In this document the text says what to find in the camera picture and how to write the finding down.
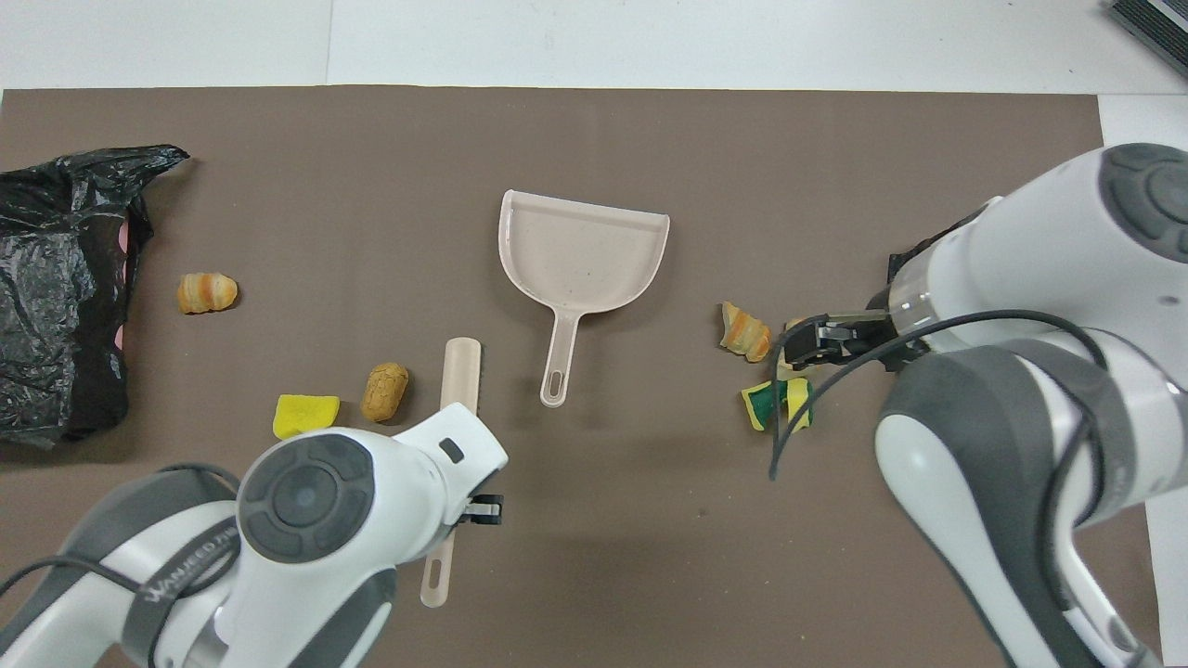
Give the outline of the yellow wavy sponge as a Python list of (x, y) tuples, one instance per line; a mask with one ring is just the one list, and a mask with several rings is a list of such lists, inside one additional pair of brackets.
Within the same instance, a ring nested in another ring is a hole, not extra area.
[(286, 440), (307, 431), (326, 429), (339, 420), (341, 399), (336, 396), (282, 393), (274, 407), (272, 434)]

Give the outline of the golden toy croissant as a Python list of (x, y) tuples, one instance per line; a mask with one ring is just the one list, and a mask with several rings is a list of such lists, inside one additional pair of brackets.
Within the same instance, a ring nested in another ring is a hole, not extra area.
[(239, 296), (238, 283), (220, 272), (191, 272), (181, 277), (175, 300), (183, 315), (229, 309)]

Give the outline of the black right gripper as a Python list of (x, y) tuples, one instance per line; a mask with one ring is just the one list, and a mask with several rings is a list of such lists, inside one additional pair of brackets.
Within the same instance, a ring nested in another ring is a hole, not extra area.
[[(867, 310), (886, 310), (887, 290), (880, 290), (868, 300)], [(859, 324), (841, 321), (805, 319), (786, 326), (786, 364), (790, 368), (808, 368), (820, 365), (841, 365), (853, 357), (849, 342), (854, 341), (854, 355), (862, 355), (895, 338), (899, 338), (891, 316)], [(902, 372), (912, 361), (929, 353), (925, 342), (917, 340), (887, 351), (878, 361), (887, 372)]]

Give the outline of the beige brush black bristles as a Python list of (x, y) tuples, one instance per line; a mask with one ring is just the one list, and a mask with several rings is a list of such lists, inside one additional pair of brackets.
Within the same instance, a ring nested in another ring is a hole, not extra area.
[[(467, 407), (472, 414), (478, 414), (481, 360), (484, 346), (472, 338), (454, 338), (446, 344), (443, 376), (441, 383), (441, 407)], [(451, 562), (455, 544), (454, 530), (448, 530), (446, 537), (434, 546), (424, 560), (421, 574), (421, 605), (426, 609), (441, 609), (446, 605), (450, 592)]]

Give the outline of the left black trash bag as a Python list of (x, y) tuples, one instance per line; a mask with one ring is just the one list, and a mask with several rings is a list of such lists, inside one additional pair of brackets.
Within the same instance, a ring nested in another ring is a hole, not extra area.
[(93, 149), (0, 174), (0, 445), (51, 450), (126, 418), (144, 193), (187, 158)]

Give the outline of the striped toy croissant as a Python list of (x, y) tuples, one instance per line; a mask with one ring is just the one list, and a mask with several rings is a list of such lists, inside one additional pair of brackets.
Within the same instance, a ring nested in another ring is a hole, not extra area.
[(805, 368), (794, 367), (794, 361), (789, 360), (786, 353), (786, 346), (790, 339), (788, 338), (788, 333), (789, 330), (798, 329), (798, 326), (801, 326), (802, 322), (805, 322), (805, 319), (789, 320), (784, 323), (783, 330), (781, 330), (781, 339), (778, 340), (781, 347), (778, 347), (776, 367), (776, 376), (779, 380), (794, 380), (794, 378), (803, 378), (807, 374)]
[(720, 313), (722, 335), (718, 339), (718, 346), (748, 363), (767, 359), (771, 346), (771, 329), (767, 324), (729, 301), (721, 302)]

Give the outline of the dark grey ribbed device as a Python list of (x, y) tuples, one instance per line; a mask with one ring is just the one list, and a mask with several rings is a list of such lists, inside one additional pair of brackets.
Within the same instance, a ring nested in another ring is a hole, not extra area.
[(1104, 11), (1129, 34), (1188, 78), (1188, 0), (1102, 0)]

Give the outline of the yellow green scouring sponge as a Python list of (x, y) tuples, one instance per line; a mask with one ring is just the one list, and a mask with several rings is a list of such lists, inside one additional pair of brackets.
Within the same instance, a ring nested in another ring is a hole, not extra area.
[(740, 391), (742, 407), (748, 422), (756, 431), (767, 430), (769, 420), (777, 416), (786, 405), (788, 382), (777, 379), (756, 384)]
[(813, 384), (805, 377), (790, 378), (785, 382), (783, 404), (788, 423), (791, 423), (794, 415), (800, 415), (800, 420), (794, 423), (794, 431), (800, 431), (813, 424), (814, 409), (809, 405), (813, 393)]

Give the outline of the brown oval bread roll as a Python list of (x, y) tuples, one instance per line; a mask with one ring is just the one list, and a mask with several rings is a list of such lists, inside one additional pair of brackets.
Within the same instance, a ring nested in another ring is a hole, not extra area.
[(364, 418), (375, 423), (394, 418), (404, 393), (407, 392), (407, 383), (410, 372), (400, 364), (383, 363), (369, 368), (368, 383), (359, 405)]

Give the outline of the beige plastic dustpan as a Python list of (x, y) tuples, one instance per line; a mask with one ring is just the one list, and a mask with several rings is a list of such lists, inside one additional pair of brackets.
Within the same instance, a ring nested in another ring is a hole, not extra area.
[(552, 313), (543, 407), (567, 401), (580, 321), (636, 301), (665, 257), (671, 219), (513, 189), (503, 195), (497, 248), (518, 291)]

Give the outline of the brown table mat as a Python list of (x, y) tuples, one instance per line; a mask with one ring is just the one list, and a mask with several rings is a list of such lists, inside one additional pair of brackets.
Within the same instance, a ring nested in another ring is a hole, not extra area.
[[(120, 483), (173, 462), (236, 474), (274, 443), (282, 393), (369, 368), (436, 410), (443, 348), (484, 344), (480, 414), (508, 449), (499, 527), (459, 529), (451, 592), (421, 565), (368, 668), (1001, 668), (872, 449), (892, 384), (830, 389), (767, 478), (718, 347), (722, 301), (767, 323), (862, 307), (887, 254), (1102, 145), (1091, 96), (320, 87), (10, 90), (0, 171), (173, 144), (146, 190), (124, 330), (129, 414), (50, 453), (0, 452), (0, 581), (55, 553)], [(631, 304), (581, 321), (564, 405), (541, 405), (551, 311), (497, 253), (514, 189), (671, 219)], [(239, 285), (183, 315), (183, 275)]]

